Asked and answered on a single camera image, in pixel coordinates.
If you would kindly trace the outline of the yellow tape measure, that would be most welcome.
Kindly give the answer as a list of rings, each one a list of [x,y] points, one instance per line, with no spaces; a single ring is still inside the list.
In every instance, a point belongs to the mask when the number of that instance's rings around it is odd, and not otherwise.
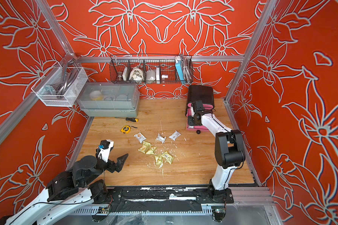
[[[125,125],[120,131],[124,134],[128,134],[131,131],[131,126]]]

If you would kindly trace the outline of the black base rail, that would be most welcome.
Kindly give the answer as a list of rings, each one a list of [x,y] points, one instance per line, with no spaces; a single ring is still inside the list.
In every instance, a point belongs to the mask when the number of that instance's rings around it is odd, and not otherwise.
[[[226,208],[234,203],[231,189],[217,191],[209,185],[112,186],[93,205],[111,212],[200,212],[203,206]]]

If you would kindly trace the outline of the pink top drawer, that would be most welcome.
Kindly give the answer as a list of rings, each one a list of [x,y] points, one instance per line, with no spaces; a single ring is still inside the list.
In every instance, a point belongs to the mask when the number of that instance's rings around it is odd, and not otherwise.
[[[187,108],[189,109],[189,108],[191,108],[191,106],[193,106],[193,105],[194,105],[193,102],[192,102],[192,103],[188,103],[188,104],[187,104]],[[206,110],[213,110],[213,109],[214,109],[214,106],[211,105],[211,104],[204,104],[204,103],[203,103],[203,107],[204,107]]]

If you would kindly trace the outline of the black drawer cabinet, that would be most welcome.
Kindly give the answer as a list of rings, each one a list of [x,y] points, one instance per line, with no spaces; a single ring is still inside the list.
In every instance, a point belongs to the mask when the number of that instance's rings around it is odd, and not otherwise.
[[[188,88],[185,116],[188,110],[187,104],[197,100],[202,100],[204,104],[211,104],[215,108],[213,88],[204,85],[191,84]]]

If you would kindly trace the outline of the green cookie packet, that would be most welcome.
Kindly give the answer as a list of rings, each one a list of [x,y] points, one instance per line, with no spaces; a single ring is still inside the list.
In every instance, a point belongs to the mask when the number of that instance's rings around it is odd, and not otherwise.
[[[157,147],[156,146],[151,146],[150,148],[149,148],[149,150],[146,152],[146,154],[147,155],[155,155],[156,154],[156,149],[157,149]]]
[[[164,152],[161,156],[166,160],[167,163],[169,163],[170,165],[172,164],[174,157],[168,152]]]
[[[159,165],[160,167],[162,167],[163,160],[162,160],[162,156],[161,155],[155,155],[155,164]]]
[[[143,141],[142,146],[138,149],[139,152],[146,154],[146,152],[151,148],[151,143]]]

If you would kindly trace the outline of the grey plastic storage box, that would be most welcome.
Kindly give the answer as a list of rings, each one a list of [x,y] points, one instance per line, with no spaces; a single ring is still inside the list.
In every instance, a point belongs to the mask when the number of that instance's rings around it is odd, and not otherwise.
[[[136,117],[140,92],[130,83],[86,83],[77,98],[80,109],[90,117]]]

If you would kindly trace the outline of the white cookie packet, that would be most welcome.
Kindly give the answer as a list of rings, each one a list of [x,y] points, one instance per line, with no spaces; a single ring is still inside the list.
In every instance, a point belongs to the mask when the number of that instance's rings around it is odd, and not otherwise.
[[[166,137],[163,137],[160,133],[158,133],[157,138],[156,138],[156,141],[159,141],[159,142],[161,142],[162,144],[164,144],[165,141],[166,141]]]
[[[169,138],[173,141],[176,141],[176,139],[180,136],[181,136],[181,134],[177,130],[175,130],[174,133],[169,136]]]
[[[140,142],[143,143],[146,140],[146,137],[141,133],[137,133],[134,135],[134,137]]]

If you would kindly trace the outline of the clear plastic wall bin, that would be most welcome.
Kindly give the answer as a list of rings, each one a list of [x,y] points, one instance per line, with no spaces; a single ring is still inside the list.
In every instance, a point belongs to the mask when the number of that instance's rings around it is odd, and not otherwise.
[[[83,67],[53,66],[32,86],[32,92],[45,106],[71,107],[88,76]]]

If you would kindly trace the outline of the pink drawer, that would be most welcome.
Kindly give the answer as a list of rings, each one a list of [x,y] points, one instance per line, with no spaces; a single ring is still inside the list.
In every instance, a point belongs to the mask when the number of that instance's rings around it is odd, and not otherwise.
[[[188,116],[189,113],[194,114],[193,112],[191,112],[191,109],[187,110],[186,116]],[[196,131],[197,134],[200,134],[201,132],[209,131],[209,129],[206,126],[204,126],[203,124],[201,126],[188,126],[188,124],[186,123],[186,129]]]
[[[189,109],[189,108],[191,108],[191,106],[193,106],[193,105],[194,105],[193,102],[192,102],[192,103],[188,103],[188,104],[187,104],[187,108]],[[213,109],[214,109],[214,106],[211,105],[211,104],[204,104],[204,103],[203,103],[203,107],[204,107],[206,110],[213,110]]]

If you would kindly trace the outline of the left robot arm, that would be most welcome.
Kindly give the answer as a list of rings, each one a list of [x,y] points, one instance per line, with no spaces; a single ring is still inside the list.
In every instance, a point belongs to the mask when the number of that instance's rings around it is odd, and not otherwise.
[[[105,171],[120,172],[128,158],[104,161],[89,155],[73,167],[58,174],[27,206],[12,216],[0,219],[0,225],[52,225],[77,209],[89,204],[111,204],[113,195],[103,179]]]

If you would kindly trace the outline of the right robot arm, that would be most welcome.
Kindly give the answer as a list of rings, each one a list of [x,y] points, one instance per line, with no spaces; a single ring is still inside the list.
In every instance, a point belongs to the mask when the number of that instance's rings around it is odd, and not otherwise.
[[[215,137],[215,159],[217,168],[208,185],[208,195],[213,202],[228,198],[229,181],[235,170],[240,169],[246,160],[240,130],[225,126],[211,112],[187,113],[189,128],[205,127]]]

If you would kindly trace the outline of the yellow black screwdriver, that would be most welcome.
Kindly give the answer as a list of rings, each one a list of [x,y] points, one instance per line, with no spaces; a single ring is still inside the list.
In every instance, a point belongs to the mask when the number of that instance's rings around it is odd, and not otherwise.
[[[129,118],[129,117],[126,117],[126,118],[120,117],[120,119],[125,119],[126,121],[131,121],[131,122],[138,122],[139,121],[139,119],[137,119],[137,118]]]

